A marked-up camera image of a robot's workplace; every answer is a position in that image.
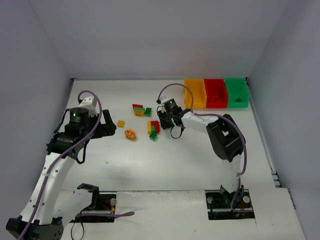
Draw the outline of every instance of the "wall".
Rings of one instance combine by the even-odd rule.
[[[69,76],[28,1],[0,1],[0,239],[38,180],[46,143],[71,88]]]
[[[291,0],[249,78],[280,180],[307,239],[319,239],[320,1]]]
[[[289,0],[30,0],[70,76],[247,77]]]

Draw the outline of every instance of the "green bin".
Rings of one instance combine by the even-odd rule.
[[[224,83],[228,92],[228,108],[247,108],[250,94],[244,78],[225,78]]]

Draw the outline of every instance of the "yellow bin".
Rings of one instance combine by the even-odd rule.
[[[185,79],[184,85],[188,87],[193,94],[193,108],[205,109],[207,106],[207,93],[204,79]],[[192,98],[187,89],[183,89],[184,104],[186,108],[190,108]]]

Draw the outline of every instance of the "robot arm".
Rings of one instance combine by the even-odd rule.
[[[157,111],[157,114],[163,129],[178,126],[181,133],[184,129],[194,129],[209,135],[213,151],[221,159],[221,186],[229,194],[235,192],[243,152],[243,145],[236,130],[227,121],[215,116],[198,116],[188,108],[182,110],[173,98],[162,97],[158,103],[161,104],[161,110]],[[235,123],[230,115],[225,114],[224,117]]]
[[[30,200],[18,218],[10,218],[6,229],[17,239],[24,240],[60,240],[64,227],[86,207],[95,207],[99,201],[99,188],[89,184],[81,184],[74,194],[61,207],[56,207],[56,201],[62,184],[78,160],[78,154],[85,148],[90,139],[111,136],[115,134],[116,125],[113,123],[108,110],[103,110],[105,124],[100,123],[96,111],[97,100],[90,96],[84,98],[79,107],[69,110],[70,121],[64,127],[64,132],[57,132],[47,144],[47,155],[42,173],[35,186]],[[96,129],[87,141],[79,142],[91,132],[98,122]],[[60,156],[72,146],[77,145],[64,156]]]

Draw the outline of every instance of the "plastic bin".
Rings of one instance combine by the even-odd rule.
[[[229,96],[228,108],[247,108],[250,94],[244,78],[225,78],[224,83]]]
[[[223,79],[204,79],[206,108],[225,109],[228,106],[228,92]]]
[[[193,94],[193,108],[205,109],[207,105],[207,94],[205,81],[203,79],[185,79],[184,85],[187,86]],[[190,108],[192,98],[187,89],[184,89],[184,104],[186,108]]]

